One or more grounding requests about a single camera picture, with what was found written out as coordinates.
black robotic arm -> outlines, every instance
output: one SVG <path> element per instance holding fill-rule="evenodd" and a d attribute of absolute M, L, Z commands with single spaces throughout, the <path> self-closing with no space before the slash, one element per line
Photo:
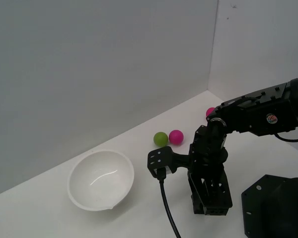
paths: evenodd
<path fill-rule="evenodd" d="M 226 215 L 232 207 L 223 166 L 228 157 L 227 134 L 249 131 L 278 136 L 298 127 L 298 79 L 224 102 L 207 121 L 207 126 L 197 129 L 188 155 L 176 154 L 168 146 L 153 150 L 148 154 L 148 169 L 161 181 L 165 173 L 187 168 L 194 213 Z"/>

green ball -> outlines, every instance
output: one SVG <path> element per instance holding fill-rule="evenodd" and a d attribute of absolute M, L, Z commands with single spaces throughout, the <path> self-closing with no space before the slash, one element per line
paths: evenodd
<path fill-rule="evenodd" d="M 168 136 L 164 132 L 158 132 L 154 135 L 153 141 L 156 146 L 163 147 L 166 146 L 168 143 Z"/>

pink ball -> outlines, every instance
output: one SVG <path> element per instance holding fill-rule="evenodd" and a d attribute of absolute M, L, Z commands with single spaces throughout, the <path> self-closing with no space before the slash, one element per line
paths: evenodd
<path fill-rule="evenodd" d="M 215 108 L 209 108 L 209 109 L 207 109 L 207 112 L 205 113 L 205 115 L 208 117 L 209 114 L 211 114 L 211 112 L 214 111 L 214 109 L 215 109 Z"/>
<path fill-rule="evenodd" d="M 179 130 L 173 130 L 169 134 L 169 141 L 174 145 L 180 145 L 183 142 L 184 135 Z"/>

white backdrop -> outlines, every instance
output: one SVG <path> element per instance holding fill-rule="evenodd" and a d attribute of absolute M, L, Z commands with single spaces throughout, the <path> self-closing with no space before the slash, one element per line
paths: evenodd
<path fill-rule="evenodd" d="M 0 0 L 0 192 L 203 92 L 216 0 Z"/>
<path fill-rule="evenodd" d="M 297 77 L 298 0 L 219 1 L 212 93 L 229 100 Z M 282 136 L 298 138 L 298 128 Z"/>

white bowl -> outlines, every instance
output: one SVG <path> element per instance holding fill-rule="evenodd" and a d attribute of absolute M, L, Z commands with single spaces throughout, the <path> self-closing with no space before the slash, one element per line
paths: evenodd
<path fill-rule="evenodd" d="M 134 167 L 123 154 L 100 150 L 83 158 L 68 179 L 68 194 L 79 208 L 88 211 L 112 209 L 130 191 Z"/>

